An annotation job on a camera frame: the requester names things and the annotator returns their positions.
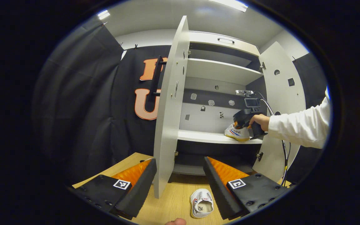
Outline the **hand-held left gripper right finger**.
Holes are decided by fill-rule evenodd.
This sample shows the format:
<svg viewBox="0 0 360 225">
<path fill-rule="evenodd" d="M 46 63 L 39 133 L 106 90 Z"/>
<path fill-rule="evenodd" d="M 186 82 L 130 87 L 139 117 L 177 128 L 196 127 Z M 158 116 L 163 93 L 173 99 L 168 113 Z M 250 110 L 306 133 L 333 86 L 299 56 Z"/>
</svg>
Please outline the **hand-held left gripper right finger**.
<svg viewBox="0 0 360 225">
<path fill-rule="evenodd" d="M 260 173 L 248 175 L 212 157 L 204 157 L 203 169 L 223 219 L 246 216 L 288 190 Z"/>
</svg>

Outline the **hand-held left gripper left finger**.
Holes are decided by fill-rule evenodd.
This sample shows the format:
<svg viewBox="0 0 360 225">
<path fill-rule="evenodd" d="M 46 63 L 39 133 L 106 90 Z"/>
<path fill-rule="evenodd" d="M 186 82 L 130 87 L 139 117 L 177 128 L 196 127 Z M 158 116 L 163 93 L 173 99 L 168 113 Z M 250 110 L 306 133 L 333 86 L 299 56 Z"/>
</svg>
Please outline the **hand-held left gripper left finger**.
<svg viewBox="0 0 360 225">
<path fill-rule="evenodd" d="M 156 160 L 150 158 L 110 177 L 98 175 L 73 192 L 104 212 L 132 220 L 144 205 L 156 171 Z"/>
</svg>

